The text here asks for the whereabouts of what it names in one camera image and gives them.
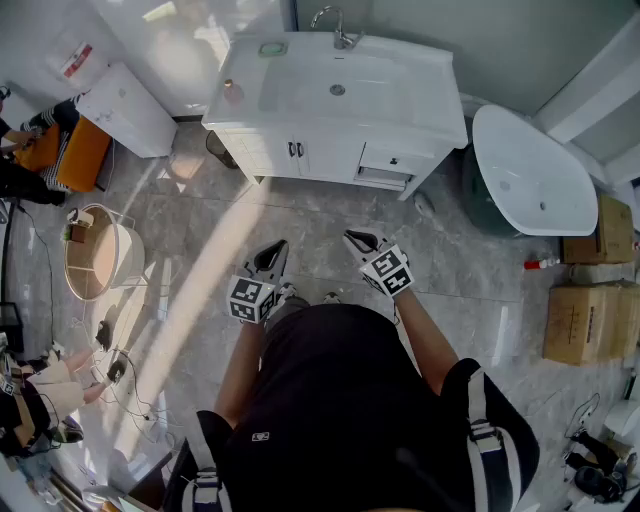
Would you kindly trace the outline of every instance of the marble floor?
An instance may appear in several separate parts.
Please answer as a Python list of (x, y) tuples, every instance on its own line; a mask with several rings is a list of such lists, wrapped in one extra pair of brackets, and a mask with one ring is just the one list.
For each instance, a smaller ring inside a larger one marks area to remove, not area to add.
[[(341, 240), (349, 226), (376, 226), (408, 254), (415, 291), (458, 354), (480, 361), (532, 425), (542, 456), (531, 492), (541, 510), (556, 509), (568, 489), (561, 454), (571, 414), (599, 392), (602, 400), (591, 420), (598, 432), (624, 380), (619, 361), (573, 368), (541, 357), (548, 290), (567, 279), (567, 269), (525, 273), (522, 264), (556, 254), (557, 241), (502, 240), (478, 232), (461, 209), (457, 154), (421, 186), (435, 206), (433, 214), (421, 217), (411, 201), (398, 202), (396, 193), (378, 189), (287, 179), (250, 186), (241, 172), (207, 153), (205, 137), (198, 123), (181, 124), (173, 154), (160, 159), (139, 159), (116, 144), (99, 178), (108, 185), (105, 193), (74, 194), (65, 209), (25, 203), (49, 246), (53, 338), (72, 353), (86, 346), (84, 327), (93, 336), (97, 323), (111, 315), (114, 346), (130, 350), (140, 399), (167, 409), (157, 424), (145, 421), (140, 415), (148, 405), (136, 400), (128, 371), (115, 396), (108, 391), (105, 401), (76, 413), (85, 440), (52, 452), (54, 464), (80, 488), (107, 480), (126, 487), (140, 468), (177, 448), (184, 436), (198, 446), (195, 411), (214, 403), (240, 328), (225, 311), (227, 281), (248, 249), (260, 243), (289, 240), (285, 278), (310, 302), (335, 291), (345, 302), (392, 318), (392, 303), (364, 284)], [(90, 303), (71, 293), (60, 232), (69, 208), (91, 202), (135, 219), (148, 286), (111, 290)], [(51, 338), (46, 257), (29, 219), (17, 212), (7, 300), (20, 306), (27, 355), (39, 353)], [(632, 264), (578, 275), (583, 282), (633, 276)], [(108, 366), (105, 359), (97, 362), (98, 371)], [(88, 386), (95, 375), (85, 368), (80, 378)]]

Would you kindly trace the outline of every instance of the white wall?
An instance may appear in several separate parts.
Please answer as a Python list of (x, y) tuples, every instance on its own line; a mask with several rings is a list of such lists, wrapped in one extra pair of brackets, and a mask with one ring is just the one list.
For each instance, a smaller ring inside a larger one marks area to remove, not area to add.
[(77, 94), (46, 64), (51, 45), (65, 31), (110, 62), (124, 61), (172, 116), (202, 114), (231, 35), (290, 30), (289, 5), (289, 0), (0, 1), (0, 85), (12, 89), (2, 118), (17, 128)]
[(4, 102), (2, 118), (12, 127), (77, 94), (46, 64), (47, 52), (65, 30), (71, 30), (110, 60), (125, 55), (87, 0), (0, 2), (0, 84), (12, 89), (11, 97)]
[[(326, 0), (298, 0), (300, 30)], [(634, 0), (349, 0), (345, 29), (454, 54), (461, 92), (533, 115), (613, 37)], [(335, 26), (333, 15), (320, 28)]]
[(88, 0), (172, 116), (201, 115), (238, 31), (289, 30), (289, 0)]

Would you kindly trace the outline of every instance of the backpack strap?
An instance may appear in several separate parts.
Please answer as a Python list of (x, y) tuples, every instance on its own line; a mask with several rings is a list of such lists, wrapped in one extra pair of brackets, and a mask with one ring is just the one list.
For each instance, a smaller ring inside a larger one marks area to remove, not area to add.
[(522, 477), (518, 452), (509, 433), (487, 420), (485, 374), (469, 379), (467, 451), (471, 462), (476, 512), (513, 512), (520, 500)]

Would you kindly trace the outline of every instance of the cardboard box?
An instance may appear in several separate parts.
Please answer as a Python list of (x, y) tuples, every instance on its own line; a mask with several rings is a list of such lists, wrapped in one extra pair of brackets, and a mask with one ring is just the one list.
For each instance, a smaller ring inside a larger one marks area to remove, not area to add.
[(591, 236), (564, 237), (564, 263), (626, 263), (633, 261), (631, 208), (612, 197), (598, 198), (598, 224)]
[(543, 357), (574, 366), (626, 357), (640, 336), (639, 310), (634, 283), (552, 288)]

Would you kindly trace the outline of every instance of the shoe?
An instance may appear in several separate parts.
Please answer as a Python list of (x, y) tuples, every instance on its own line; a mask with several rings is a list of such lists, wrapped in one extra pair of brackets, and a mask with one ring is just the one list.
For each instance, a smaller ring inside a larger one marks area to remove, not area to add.
[(297, 297), (298, 296), (298, 290), (296, 290), (296, 287), (293, 286), (291, 283), (284, 283), (281, 287), (280, 290), (278, 291), (278, 304), (280, 303), (280, 301), (284, 302), (285, 300), (291, 298), (291, 297)]
[(329, 292), (324, 296), (322, 303), (323, 304), (342, 304), (342, 301), (340, 300), (340, 297), (338, 297), (337, 293)]
[(109, 352), (109, 349), (111, 348), (111, 328), (104, 320), (98, 324), (96, 341), (100, 343), (104, 352)]
[(580, 436), (584, 433), (587, 432), (587, 429), (584, 427), (580, 427), (578, 430), (576, 430), (573, 435), (571, 436), (571, 440), (572, 441), (579, 441), (580, 440)]
[(116, 361), (109, 368), (109, 371), (107, 372), (107, 377), (109, 378), (109, 380), (111, 382), (113, 382), (114, 384), (117, 384), (118, 381), (124, 375), (124, 371), (126, 369), (127, 369), (127, 367), (124, 365), (124, 363), (122, 361)]

